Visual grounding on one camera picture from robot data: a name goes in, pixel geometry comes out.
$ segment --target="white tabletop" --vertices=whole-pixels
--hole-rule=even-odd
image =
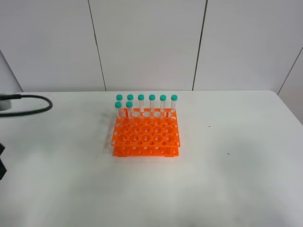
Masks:
[[[178,95],[174,158],[112,156],[118,92],[37,94],[51,111],[0,118],[0,226],[303,226],[303,126],[273,92],[143,92]]]

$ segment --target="test tube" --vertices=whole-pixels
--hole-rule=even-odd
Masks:
[[[123,101],[122,101],[123,96],[122,96],[122,95],[117,95],[117,96],[116,96],[116,99],[117,99],[117,101],[118,101],[118,102],[120,102],[120,103],[121,103],[122,108],[123,108]]]
[[[161,95],[161,96],[160,96],[160,101],[161,101],[161,104],[160,104],[160,112],[161,112],[161,113],[164,113],[164,111],[165,111],[166,95]]]
[[[126,108],[127,108],[127,115],[128,119],[131,122],[133,120],[133,103],[132,102],[127,102],[126,103]]]
[[[138,95],[140,112],[144,112],[144,95]]]
[[[153,113],[153,112],[155,112],[155,99],[156,99],[156,96],[155,95],[150,95],[149,99],[150,99],[150,112]]]
[[[118,109],[118,119],[122,119],[122,112],[123,112],[122,104],[120,102],[116,102],[115,108]]]
[[[170,105],[170,111],[173,113],[176,110],[176,102],[178,100],[177,95],[172,95],[171,96],[171,105]]]

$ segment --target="green screw cap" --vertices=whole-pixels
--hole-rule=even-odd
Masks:
[[[177,101],[178,100],[178,96],[177,95],[172,95],[171,96],[171,100],[172,101]]]
[[[115,102],[115,108],[119,109],[122,107],[122,104],[120,102]]]
[[[140,101],[144,100],[144,95],[138,95],[138,99],[139,99]]]
[[[117,99],[118,101],[122,101],[123,96],[122,96],[122,95],[117,95],[117,96],[116,96],[116,99]]]
[[[161,101],[166,101],[166,95],[161,95],[161,96],[160,96],[160,100],[161,100]]]
[[[153,101],[153,100],[155,100],[155,99],[156,99],[156,96],[155,96],[155,95],[150,95],[150,96],[149,96],[149,98],[150,98],[150,100],[152,100],[152,101]]]
[[[129,94],[128,96],[127,96],[127,100],[133,100],[134,99],[134,96],[132,95],[132,94]]]
[[[133,107],[133,103],[132,103],[132,102],[127,102],[127,103],[126,103],[126,107],[127,107],[127,108]]]

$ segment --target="black cable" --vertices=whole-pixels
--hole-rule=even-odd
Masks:
[[[17,116],[26,116],[26,115],[32,115],[32,114],[38,114],[43,113],[48,110],[50,110],[53,107],[53,103],[51,100],[49,100],[46,97],[43,96],[36,96],[36,95],[0,95],[0,101],[2,100],[10,100],[10,99],[22,99],[22,98],[39,98],[43,99],[48,102],[48,107],[37,109],[37,110],[30,110],[30,111],[24,111],[24,112],[12,112],[12,113],[0,113],[0,117],[17,117]]]

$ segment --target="test tube rack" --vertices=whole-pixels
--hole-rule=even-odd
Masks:
[[[123,118],[116,119],[111,145],[113,156],[179,156],[180,138],[177,112],[170,108],[161,113],[155,108],[151,113],[149,108],[140,112],[134,108],[133,120],[129,120],[127,109]]]

